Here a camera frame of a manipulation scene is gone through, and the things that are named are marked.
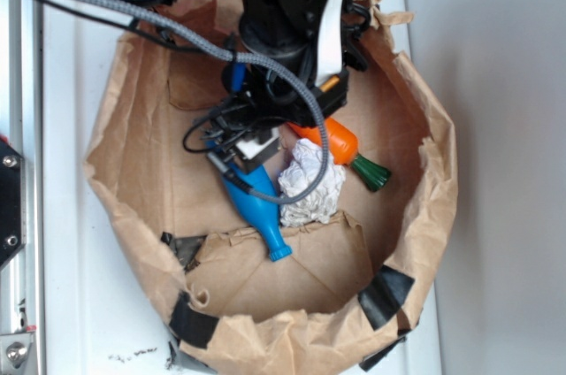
black bracket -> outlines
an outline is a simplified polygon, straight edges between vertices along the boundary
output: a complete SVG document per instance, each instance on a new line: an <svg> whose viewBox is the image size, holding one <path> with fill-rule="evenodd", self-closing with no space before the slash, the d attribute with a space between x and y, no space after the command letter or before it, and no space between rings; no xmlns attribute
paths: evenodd
<svg viewBox="0 0 566 375"><path fill-rule="evenodd" d="M0 140L0 269L23 247L21 166L23 160Z"/></svg>

white wall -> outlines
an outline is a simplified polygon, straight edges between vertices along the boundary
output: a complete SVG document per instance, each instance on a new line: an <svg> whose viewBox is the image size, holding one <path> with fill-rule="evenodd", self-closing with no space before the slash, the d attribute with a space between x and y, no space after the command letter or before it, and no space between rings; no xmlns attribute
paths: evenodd
<svg viewBox="0 0 566 375"><path fill-rule="evenodd" d="M566 0L407 1L459 142L444 373L566 373Z"/></svg>

metal frame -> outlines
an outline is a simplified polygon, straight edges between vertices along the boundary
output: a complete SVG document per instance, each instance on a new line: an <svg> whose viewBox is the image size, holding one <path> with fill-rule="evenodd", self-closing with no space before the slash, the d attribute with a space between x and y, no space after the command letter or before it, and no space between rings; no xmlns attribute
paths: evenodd
<svg viewBox="0 0 566 375"><path fill-rule="evenodd" d="M14 334L27 339L28 353L19 372L12 367L9 373L43 374L45 368L41 25L39 4L0 0L0 134L25 160L21 166L25 246L0 272L0 362L6 362Z"/></svg>

white crumpled paper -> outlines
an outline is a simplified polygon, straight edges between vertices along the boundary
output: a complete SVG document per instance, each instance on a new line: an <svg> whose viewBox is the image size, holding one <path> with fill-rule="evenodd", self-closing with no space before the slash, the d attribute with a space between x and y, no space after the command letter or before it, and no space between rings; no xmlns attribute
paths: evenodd
<svg viewBox="0 0 566 375"><path fill-rule="evenodd" d="M293 148L293 157L291 165L279 176L281 192L287 196L299 194L316 178L322 162L322 149L308 139L301 139ZM317 188L298 203L281 206L283 226L298 227L312 221L328 223L337 211L346 170L334 164L332 154L329 157L328 170Z"/></svg>

gray braided cable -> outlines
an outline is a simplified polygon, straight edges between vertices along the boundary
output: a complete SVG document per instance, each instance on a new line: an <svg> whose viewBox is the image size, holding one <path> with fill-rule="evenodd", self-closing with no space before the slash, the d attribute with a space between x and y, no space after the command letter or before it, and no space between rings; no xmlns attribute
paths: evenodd
<svg viewBox="0 0 566 375"><path fill-rule="evenodd" d="M155 26L164 27L171 32L177 34L178 36L186 39L187 41L193 43L196 47L200 48L203 52L220 59L222 61L232 61L233 60L233 53L229 50L223 50L218 46L210 43L197 33L193 32L192 30L182 26L181 24L168 19L162 15L157 13L147 11L139 6L135 6L120 0L76 0L79 2L83 2L85 4L91 4L94 6L99 6L102 8L106 8L108 10L121 12L125 15L129 15L131 17L135 17L137 19L142 19L147 21ZM329 145L328 145L328 134L326 132L325 127L325 118L320 110L320 106L318 105L317 99L312 95L309 89L306 87L304 83L302 83L293 73L291 73L286 67L279 64L272 59L265 57L259 54L253 53L246 53L246 52L237 52L236 53L236 61L243 64L251 64L251 65L259 65L268 70L273 70L281 79L285 80L296 92L299 96L304 100L307 107L309 107L310 112L312 113L312 117L315 120L317 127L320 131L320 139L322 142L322 162L320 165L320 170L318 171L317 176L312 181L312 183L300 194L295 196L272 196L264 194L260 191L252 189L249 191L250 195L256 196L262 200L268 201L270 203L276 204L291 204L301 201L303 198L308 196L321 180L324 178L326 169L328 167L328 154L329 154Z"/></svg>

